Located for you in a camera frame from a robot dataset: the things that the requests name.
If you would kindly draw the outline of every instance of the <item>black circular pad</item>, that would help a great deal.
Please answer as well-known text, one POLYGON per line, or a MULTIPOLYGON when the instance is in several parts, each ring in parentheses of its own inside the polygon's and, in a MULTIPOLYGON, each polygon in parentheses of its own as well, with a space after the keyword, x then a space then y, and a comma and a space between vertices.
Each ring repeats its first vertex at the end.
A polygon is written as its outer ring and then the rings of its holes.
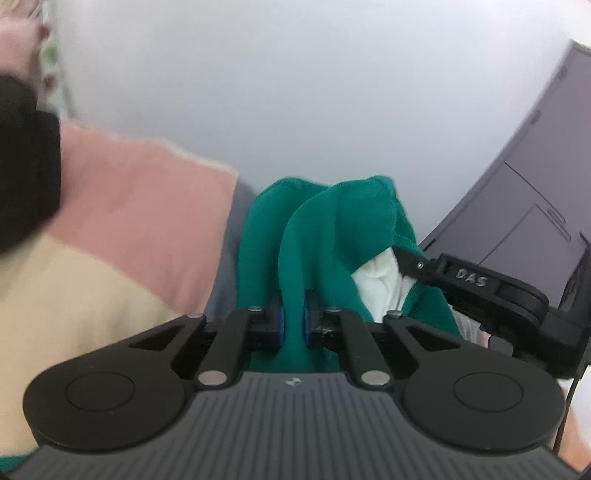
POLYGON ((40 374, 25 392, 23 410, 41 443, 106 452, 168 428, 185 397, 182 380, 160 352, 115 346, 40 374))
POLYGON ((564 409, 562 391, 550 374, 477 346, 425 355, 402 402, 430 436, 485 453, 545 444, 564 409))
POLYGON ((134 383, 124 375, 94 372, 76 378, 66 389, 66 397, 82 410, 105 411, 127 403, 134 390, 134 383))
POLYGON ((523 398, 523 390, 515 380, 490 372, 462 377, 453 392, 466 407, 489 413, 509 410, 523 398))

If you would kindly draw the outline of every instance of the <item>ribbed gray plate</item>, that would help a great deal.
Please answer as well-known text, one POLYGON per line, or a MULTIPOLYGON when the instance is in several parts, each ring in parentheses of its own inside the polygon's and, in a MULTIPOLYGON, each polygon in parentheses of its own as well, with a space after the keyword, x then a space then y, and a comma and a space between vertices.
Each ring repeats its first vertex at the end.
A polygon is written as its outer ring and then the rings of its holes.
POLYGON ((160 437, 124 452, 42 447, 16 480, 570 480, 546 448, 458 452, 425 437, 384 393, 343 374, 245 374, 197 395, 160 437))

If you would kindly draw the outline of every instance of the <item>white cloth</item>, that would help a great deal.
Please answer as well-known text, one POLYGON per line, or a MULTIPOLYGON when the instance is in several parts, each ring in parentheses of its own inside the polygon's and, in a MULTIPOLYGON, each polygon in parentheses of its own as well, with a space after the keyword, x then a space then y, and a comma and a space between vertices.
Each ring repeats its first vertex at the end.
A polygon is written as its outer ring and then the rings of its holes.
MULTIPOLYGON (((391 248, 371 259, 351 277, 363 305, 376 323, 382 323, 388 310, 402 310, 408 292, 416 283, 414 278, 402 276, 391 248)), ((486 338, 478 322, 453 309, 452 313, 464 340, 486 346, 486 338)))

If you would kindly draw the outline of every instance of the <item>logo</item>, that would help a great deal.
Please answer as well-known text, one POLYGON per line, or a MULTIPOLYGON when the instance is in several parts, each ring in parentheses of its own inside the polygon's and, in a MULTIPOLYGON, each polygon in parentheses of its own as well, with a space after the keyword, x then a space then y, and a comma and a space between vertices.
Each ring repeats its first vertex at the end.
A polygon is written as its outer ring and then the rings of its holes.
POLYGON ((486 285, 486 281, 488 277, 477 277, 475 273, 468 272, 465 268, 461 268, 457 271, 456 278, 464 278, 464 281, 468 283, 473 283, 477 287, 484 287, 486 285))
POLYGON ((297 387, 303 382, 297 377, 292 377, 289 380, 286 380, 285 383, 288 384, 290 387, 297 387))

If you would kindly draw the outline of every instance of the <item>black cable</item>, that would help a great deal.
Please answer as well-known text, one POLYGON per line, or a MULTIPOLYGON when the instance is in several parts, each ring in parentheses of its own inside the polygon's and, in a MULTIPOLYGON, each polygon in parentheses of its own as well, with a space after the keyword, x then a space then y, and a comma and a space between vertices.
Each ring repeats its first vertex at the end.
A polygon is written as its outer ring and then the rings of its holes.
POLYGON ((579 381, 581 380, 581 376, 580 375, 576 375, 573 378, 573 383, 571 384, 570 388, 569 388, 569 393, 566 395, 566 408, 564 409, 564 416, 562 417, 562 421, 560 422, 560 427, 558 427, 558 431, 556 432, 556 440, 554 441, 554 447, 552 448, 552 451, 556 454, 558 454, 558 451, 560 450, 560 444, 562 443, 562 437, 564 435, 564 428, 566 427, 566 419, 569 416, 569 408, 570 408, 570 403, 573 401, 573 397, 574 397, 574 390, 575 388, 577 388, 577 385, 579 384, 579 381))

